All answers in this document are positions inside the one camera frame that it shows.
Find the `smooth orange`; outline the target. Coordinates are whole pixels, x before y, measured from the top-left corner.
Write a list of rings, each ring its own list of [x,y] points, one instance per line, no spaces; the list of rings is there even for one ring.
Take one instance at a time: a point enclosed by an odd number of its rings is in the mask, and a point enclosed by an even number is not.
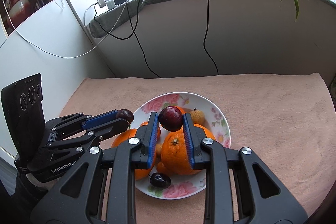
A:
[[[131,146],[130,154],[130,166],[137,167],[141,162],[141,169],[135,168],[134,175],[135,180],[142,180],[147,177],[154,167],[156,159],[155,146],[157,143],[157,130],[155,133],[147,134],[148,140],[143,139],[145,135],[146,126],[140,126],[138,129],[129,129],[118,135],[112,144],[112,148],[119,147],[123,143],[127,143]]]

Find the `tiny orange kumquat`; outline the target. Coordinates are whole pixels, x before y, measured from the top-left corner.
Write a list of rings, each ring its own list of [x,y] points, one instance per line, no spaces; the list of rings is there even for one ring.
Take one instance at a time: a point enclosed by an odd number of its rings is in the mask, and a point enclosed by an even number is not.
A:
[[[169,170],[161,161],[157,164],[156,170],[158,173],[163,173],[167,176],[172,176],[174,174],[173,171]]]

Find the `large rough orange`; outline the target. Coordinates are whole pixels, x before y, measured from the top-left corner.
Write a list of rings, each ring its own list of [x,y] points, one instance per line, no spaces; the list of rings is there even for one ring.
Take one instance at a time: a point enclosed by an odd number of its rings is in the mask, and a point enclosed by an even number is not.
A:
[[[161,162],[174,174],[193,175],[200,170],[193,170],[186,151],[183,128],[170,132],[162,144]]]

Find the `dark red cherry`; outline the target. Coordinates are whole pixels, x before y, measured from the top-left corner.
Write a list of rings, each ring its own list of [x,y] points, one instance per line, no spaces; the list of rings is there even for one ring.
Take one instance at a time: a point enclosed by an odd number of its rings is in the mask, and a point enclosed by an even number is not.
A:
[[[167,131],[178,131],[183,125],[183,114],[176,106],[167,106],[158,116],[159,123]]]

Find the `brown longan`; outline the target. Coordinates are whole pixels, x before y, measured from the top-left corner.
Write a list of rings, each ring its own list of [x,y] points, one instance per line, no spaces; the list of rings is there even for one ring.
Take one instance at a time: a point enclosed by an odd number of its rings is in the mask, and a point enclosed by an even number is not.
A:
[[[201,110],[194,109],[193,111],[189,112],[192,120],[196,124],[203,125],[205,122],[205,114]]]
[[[156,144],[155,146],[156,157],[161,158],[162,153],[162,143]]]

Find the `small mandarin with stem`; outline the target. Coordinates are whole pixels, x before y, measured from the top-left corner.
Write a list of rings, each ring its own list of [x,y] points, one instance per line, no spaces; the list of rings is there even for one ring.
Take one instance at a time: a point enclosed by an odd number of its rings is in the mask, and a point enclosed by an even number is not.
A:
[[[185,110],[183,109],[183,108],[181,108],[181,107],[178,107],[178,106],[175,106],[177,109],[179,109],[179,111],[182,113],[182,114],[185,114],[186,112],[185,112]]]

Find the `pink towel table cover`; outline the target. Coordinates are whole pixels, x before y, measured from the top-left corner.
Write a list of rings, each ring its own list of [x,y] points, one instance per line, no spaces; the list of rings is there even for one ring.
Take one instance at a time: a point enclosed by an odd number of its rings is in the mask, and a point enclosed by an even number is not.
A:
[[[308,214],[325,199],[335,182],[335,109],[318,73],[85,79],[62,114],[135,111],[171,92],[191,92],[215,103],[228,121],[232,148],[250,147]]]

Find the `red white vase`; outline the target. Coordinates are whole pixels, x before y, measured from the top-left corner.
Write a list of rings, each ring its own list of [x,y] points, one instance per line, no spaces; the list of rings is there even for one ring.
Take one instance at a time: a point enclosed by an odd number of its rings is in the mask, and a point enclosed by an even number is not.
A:
[[[1,20],[7,35],[32,14],[29,0],[1,0]]]

